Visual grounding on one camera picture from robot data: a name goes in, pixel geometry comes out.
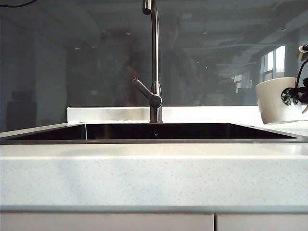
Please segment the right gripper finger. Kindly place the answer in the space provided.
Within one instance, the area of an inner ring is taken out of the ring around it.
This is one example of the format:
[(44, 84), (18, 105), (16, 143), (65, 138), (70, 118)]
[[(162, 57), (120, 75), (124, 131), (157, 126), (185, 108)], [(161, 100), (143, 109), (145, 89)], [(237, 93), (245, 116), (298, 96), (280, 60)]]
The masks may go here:
[(299, 94), (306, 94), (308, 92), (307, 87), (299, 87), (299, 88), (287, 88), (287, 93), (290, 96), (297, 96)]

